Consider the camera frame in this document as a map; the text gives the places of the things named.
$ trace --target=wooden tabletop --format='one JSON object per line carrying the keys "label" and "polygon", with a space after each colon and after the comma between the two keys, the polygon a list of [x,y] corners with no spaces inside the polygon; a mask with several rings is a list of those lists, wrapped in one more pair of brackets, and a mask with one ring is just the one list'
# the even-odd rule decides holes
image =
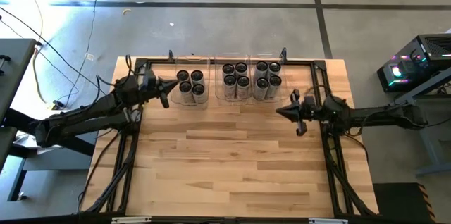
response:
{"label": "wooden tabletop", "polygon": [[[334,95],[353,106],[343,60],[326,60]],[[156,75],[174,78],[175,66],[153,65]],[[306,66],[284,66],[288,89],[312,86]],[[113,79],[127,75],[120,57]],[[296,125],[275,112],[274,104],[222,106],[215,97],[211,68],[207,109],[192,110],[153,99],[144,107],[127,215],[332,217],[319,123]],[[114,132],[98,139],[92,165]],[[350,184],[378,212],[364,150],[343,137]],[[91,206],[111,179],[118,140],[95,170],[82,208]],[[122,184],[116,195],[118,205]],[[340,205],[345,209],[341,187]]]}

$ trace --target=pc tower with rgb lights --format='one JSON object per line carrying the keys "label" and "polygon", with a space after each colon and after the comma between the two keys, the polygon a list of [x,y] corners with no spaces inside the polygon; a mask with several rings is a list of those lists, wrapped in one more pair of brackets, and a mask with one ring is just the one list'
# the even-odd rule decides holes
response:
{"label": "pc tower with rgb lights", "polygon": [[408,92],[451,66],[451,34],[418,35],[378,70],[384,92]]}

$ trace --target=yellow and black striped tape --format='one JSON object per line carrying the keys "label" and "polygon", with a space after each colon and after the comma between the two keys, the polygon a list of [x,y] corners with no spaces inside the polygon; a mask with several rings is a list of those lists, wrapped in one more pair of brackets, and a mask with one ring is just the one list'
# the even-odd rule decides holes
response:
{"label": "yellow and black striped tape", "polygon": [[429,200],[429,196],[428,196],[428,192],[426,191],[426,188],[420,184],[418,184],[418,188],[420,189],[421,193],[423,194],[423,199],[426,202],[426,207],[428,209],[431,220],[436,223],[437,220],[435,219],[434,210],[432,209],[431,201]]}

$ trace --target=concrete floor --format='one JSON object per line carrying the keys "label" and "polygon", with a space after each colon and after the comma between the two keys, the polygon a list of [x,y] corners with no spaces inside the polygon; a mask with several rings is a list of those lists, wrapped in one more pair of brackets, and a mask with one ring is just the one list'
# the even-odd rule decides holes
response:
{"label": "concrete floor", "polygon": [[[39,17],[32,0],[5,0],[4,6],[39,29]],[[44,14],[44,34],[78,68],[85,53],[92,9],[54,7],[38,0]],[[168,2],[252,2],[304,3],[314,0],[100,0]],[[322,0],[324,4],[450,5],[451,0]],[[109,79],[116,58],[177,54],[256,53],[288,48],[292,58],[324,58],[315,9],[277,8],[124,8],[97,9],[89,52],[94,55],[83,69],[87,77],[96,74]],[[376,70],[417,34],[440,33],[451,28],[451,11],[324,10],[333,58],[345,59],[356,107],[380,106],[390,101],[381,89]],[[1,14],[3,21],[25,37],[34,37],[20,23]],[[0,37],[15,37],[0,24]],[[76,74],[47,48],[44,53],[69,78]],[[71,85],[42,58],[37,59],[42,93],[47,101],[67,94]],[[89,103],[96,89],[81,80],[83,95],[72,99],[73,107]],[[442,125],[437,130],[447,130]],[[416,178],[417,168],[429,164],[418,132],[397,127],[365,128],[374,182],[420,182],[426,186],[437,219],[451,223],[451,174]],[[23,191],[30,200],[6,202],[19,160],[8,158],[0,176],[0,218],[24,218],[73,213],[76,196],[87,171],[37,171],[28,173]]]}

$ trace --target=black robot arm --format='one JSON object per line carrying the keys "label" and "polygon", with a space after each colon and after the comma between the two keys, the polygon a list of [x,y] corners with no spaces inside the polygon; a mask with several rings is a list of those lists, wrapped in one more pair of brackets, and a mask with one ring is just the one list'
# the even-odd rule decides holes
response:
{"label": "black robot arm", "polygon": [[114,89],[89,106],[52,115],[30,124],[35,131],[36,142],[41,147],[50,147],[65,139],[87,132],[107,128],[122,129],[132,122],[131,107],[153,98],[160,98],[164,108],[169,107],[168,94],[178,80],[163,80],[149,69],[144,80],[138,84],[134,75],[116,80]]}
{"label": "black robot arm", "polygon": [[375,108],[350,108],[346,100],[328,95],[322,105],[315,104],[313,96],[299,102],[299,91],[290,95],[291,104],[278,108],[277,113],[297,123],[297,134],[307,131],[304,120],[328,123],[332,132],[344,135],[353,127],[397,125],[405,129],[421,129],[428,125],[418,106],[406,104]]}

